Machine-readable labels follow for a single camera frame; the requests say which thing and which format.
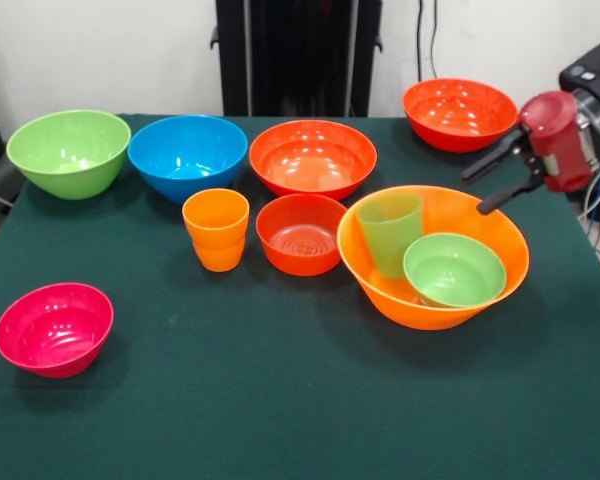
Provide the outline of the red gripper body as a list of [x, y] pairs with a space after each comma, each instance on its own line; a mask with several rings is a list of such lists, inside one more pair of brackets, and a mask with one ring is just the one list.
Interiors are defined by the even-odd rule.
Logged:
[[530, 145], [527, 165], [530, 176], [519, 193], [531, 192], [546, 184], [550, 191], [573, 192], [587, 185], [592, 177], [582, 147], [577, 124], [577, 103], [564, 91], [541, 93], [521, 109], [519, 124]]

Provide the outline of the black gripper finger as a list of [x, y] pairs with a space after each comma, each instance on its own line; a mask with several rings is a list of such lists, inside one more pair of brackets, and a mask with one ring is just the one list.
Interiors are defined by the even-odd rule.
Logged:
[[482, 200], [477, 205], [477, 210], [482, 215], [489, 215], [506, 203], [512, 201], [518, 195], [529, 193], [542, 186], [544, 184], [544, 178], [545, 174], [540, 169], [534, 170], [526, 179], [495, 192]]
[[509, 156], [515, 156], [522, 160], [524, 165], [529, 165], [529, 131], [524, 127], [516, 127], [504, 135], [495, 148], [488, 152], [474, 164], [467, 167], [461, 175], [464, 182], [473, 182], [484, 177]]

